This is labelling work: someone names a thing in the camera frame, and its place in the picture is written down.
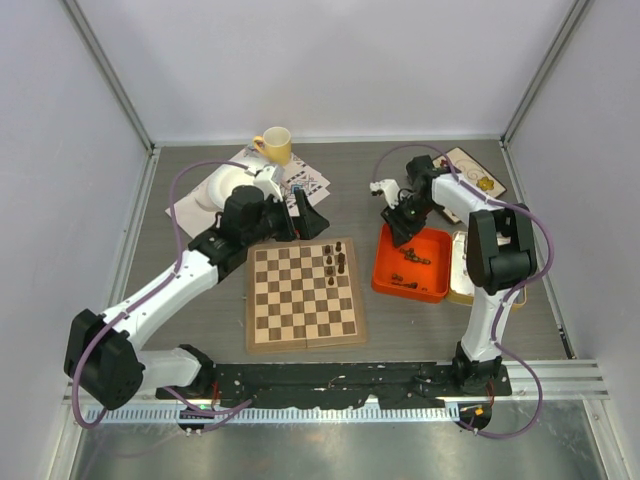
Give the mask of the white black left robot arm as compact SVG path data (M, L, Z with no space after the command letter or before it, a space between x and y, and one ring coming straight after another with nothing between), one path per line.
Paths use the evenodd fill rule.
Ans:
M72 321L63 370L72 381L72 404L86 392L106 410L116 410L143 391L171 388L193 399L214 383L212 360L195 347L146 351L144 345L190 301L215 287L266 240L316 238L329 222L295 193L298 213L255 186L240 186L226 199L216 223L196 236L174 265L120 304L100 314L81 311Z

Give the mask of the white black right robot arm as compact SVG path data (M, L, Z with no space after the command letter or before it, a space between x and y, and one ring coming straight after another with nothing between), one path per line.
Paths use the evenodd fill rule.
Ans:
M406 165L406 172L407 194L393 179L369 184L371 194L386 202L381 216L395 247L412 240L433 210L447 209L467 227L466 270L474 298L452 359L451 382L460 393L472 395L499 377L504 324L517 292L538 270L533 216L524 205L482 193L450 161L437 167L430 156L418 156Z

